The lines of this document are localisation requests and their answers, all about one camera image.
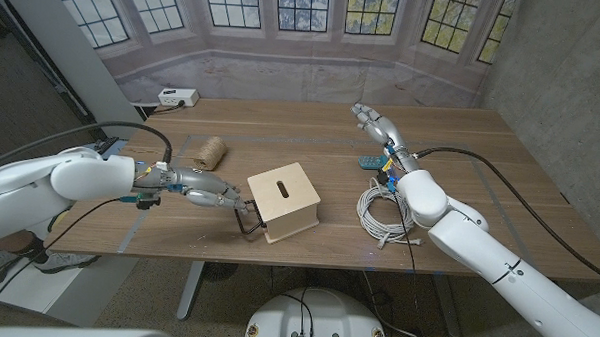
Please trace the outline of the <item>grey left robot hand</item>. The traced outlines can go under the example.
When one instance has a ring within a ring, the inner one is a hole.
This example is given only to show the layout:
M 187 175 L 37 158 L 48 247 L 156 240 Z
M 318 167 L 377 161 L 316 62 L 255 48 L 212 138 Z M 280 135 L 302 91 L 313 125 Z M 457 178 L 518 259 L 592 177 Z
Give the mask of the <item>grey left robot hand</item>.
M 173 168 L 172 171 L 172 183 L 182 185 L 180 192 L 191 203 L 205 207 L 224 207 L 247 214 L 245 201 L 236 186 L 208 171 L 186 167 Z

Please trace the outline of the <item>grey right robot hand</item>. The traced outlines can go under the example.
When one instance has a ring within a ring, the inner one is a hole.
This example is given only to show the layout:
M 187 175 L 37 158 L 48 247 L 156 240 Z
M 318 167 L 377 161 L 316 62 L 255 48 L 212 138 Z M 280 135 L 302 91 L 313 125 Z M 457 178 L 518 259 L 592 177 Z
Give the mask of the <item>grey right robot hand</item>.
M 420 170 L 416 158 L 409 153 L 407 143 L 391 120 L 359 103 L 353 104 L 350 110 L 359 122 L 358 127 L 383 146 L 386 156 L 393 160 L 395 166 L 405 173 Z

